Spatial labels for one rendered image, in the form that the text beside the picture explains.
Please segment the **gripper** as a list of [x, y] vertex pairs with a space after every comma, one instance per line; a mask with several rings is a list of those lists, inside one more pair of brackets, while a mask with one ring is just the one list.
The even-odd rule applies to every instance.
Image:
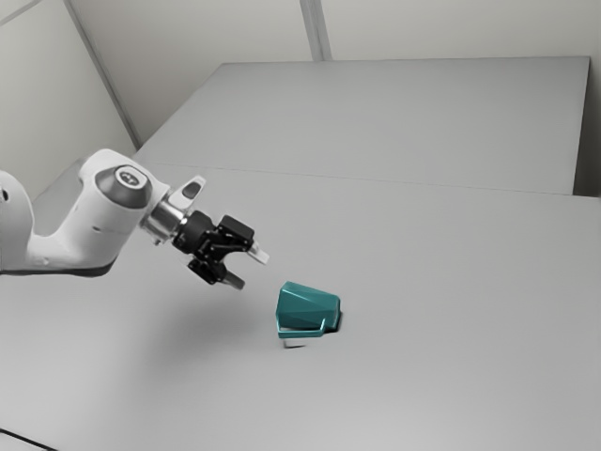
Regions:
[[246, 253], [261, 264], [270, 256], [254, 239], [254, 230], [230, 215], [214, 225], [203, 212], [194, 210], [180, 224], [172, 245], [182, 254], [192, 256], [188, 268], [210, 285], [224, 284], [242, 290], [245, 281], [230, 272], [222, 262], [231, 253]]

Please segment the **teal faceted mug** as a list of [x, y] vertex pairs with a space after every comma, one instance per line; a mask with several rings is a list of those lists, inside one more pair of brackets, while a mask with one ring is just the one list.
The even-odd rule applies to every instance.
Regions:
[[279, 291], [275, 318], [281, 339], [335, 333], [341, 324], [341, 299], [327, 291], [286, 281]]

